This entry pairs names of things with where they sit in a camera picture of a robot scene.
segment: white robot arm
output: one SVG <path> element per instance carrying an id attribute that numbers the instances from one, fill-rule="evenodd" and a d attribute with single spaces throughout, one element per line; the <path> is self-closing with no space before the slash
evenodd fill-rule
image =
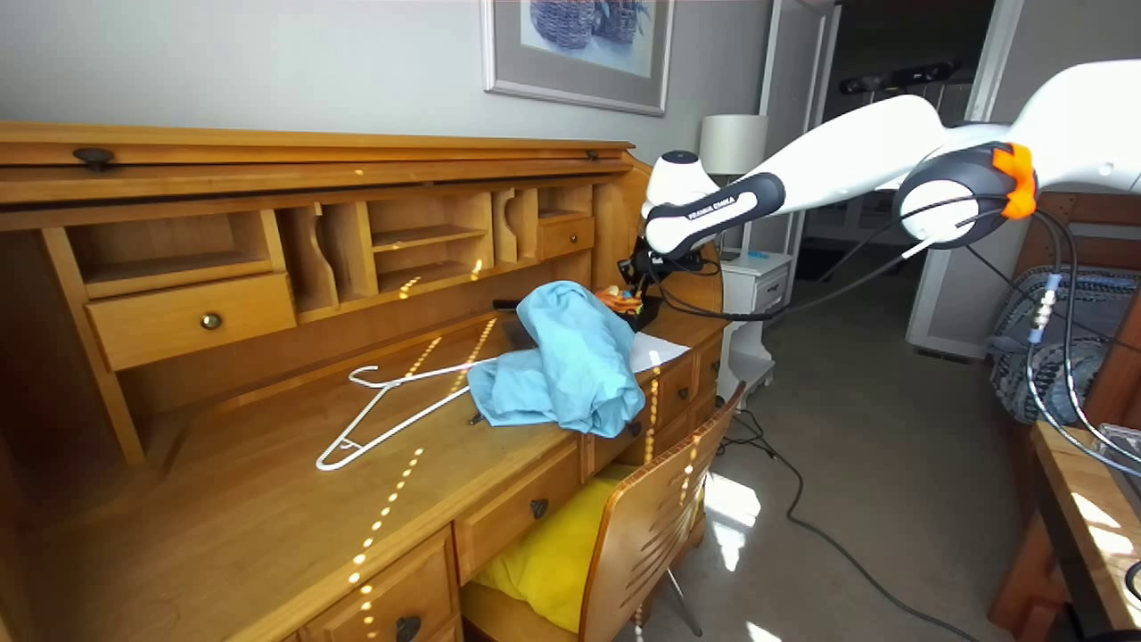
<path id="1" fill-rule="evenodd" d="M 645 190 L 636 270 L 680 261 L 719 228 L 872 190 L 895 190 L 915 250 L 960 245 L 1034 215 L 1039 190 L 1051 186 L 1141 190 L 1141 62 L 1058 71 L 1010 129 L 946 129 L 920 98 L 882 102 L 825 121 L 729 186 L 700 158 L 668 154 Z"/>

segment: blue cloth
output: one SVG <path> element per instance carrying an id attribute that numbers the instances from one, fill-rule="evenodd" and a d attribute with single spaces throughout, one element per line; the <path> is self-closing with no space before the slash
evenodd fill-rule
<path id="1" fill-rule="evenodd" d="M 631 326 L 579 284 L 532 289 L 517 313 L 535 349 L 503 355 L 467 373 L 481 418 L 490 426 L 551 423 L 617 438 L 645 407 L 631 373 Z"/>

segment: wooden chair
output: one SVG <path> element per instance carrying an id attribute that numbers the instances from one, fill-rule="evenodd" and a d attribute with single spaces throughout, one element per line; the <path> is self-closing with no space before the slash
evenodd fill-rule
<path id="1" fill-rule="evenodd" d="M 736 410 L 743 407 L 743 398 L 744 388 L 738 386 L 738 394 L 686 443 L 661 454 L 654 464 L 636 468 L 613 486 L 604 506 L 592 563 L 586 570 L 579 632 L 557 627 L 529 603 L 478 583 L 462 590 L 462 620 L 494 642 L 611 642 L 628 624 L 636 624 L 636 634 L 641 639 L 641 608 L 654 590 L 668 580 L 680 595 L 670 563 L 691 543 L 695 521 L 702 521 L 702 477 L 730 427 Z"/>

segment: drawer knob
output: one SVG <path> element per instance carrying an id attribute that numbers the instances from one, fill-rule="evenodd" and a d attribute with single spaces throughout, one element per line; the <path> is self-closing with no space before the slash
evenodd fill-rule
<path id="1" fill-rule="evenodd" d="M 532 499 L 532 517 L 535 517 L 535 521 L 537 521 L 546 509 L 549 509 L 549 499 L 546 499 L 546 495 Z"/>
<path id="2" fill-rule="evenodd" d="M 399 619 L 397 620 L 397 642 L 415 642 L 420 632 L 420 619 Z"/>
<path id="3" fill-rule="evenodd" d="M 201 330 L 203 330 L 203 333 L 217 333 L 217 330 L 221 330 L 221 313 L 217 313 L 217 312 L 206 312 L 206 313 L 201 318 Z"/>

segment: floor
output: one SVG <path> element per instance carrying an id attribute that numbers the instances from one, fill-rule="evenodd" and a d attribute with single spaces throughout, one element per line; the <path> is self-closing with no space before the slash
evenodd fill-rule
<path id="1" fill-rule="evenodd" d="M 906 342 L 915 276 L 768 330 L 774 381 L 715 459 L 711 539 L 677 563 L 702 639 L 1010 639 L 986 620 L 1023 524 L 1010 427 L 984 364 Z M 691 639 L 668 591 L 645 639 Z"/>

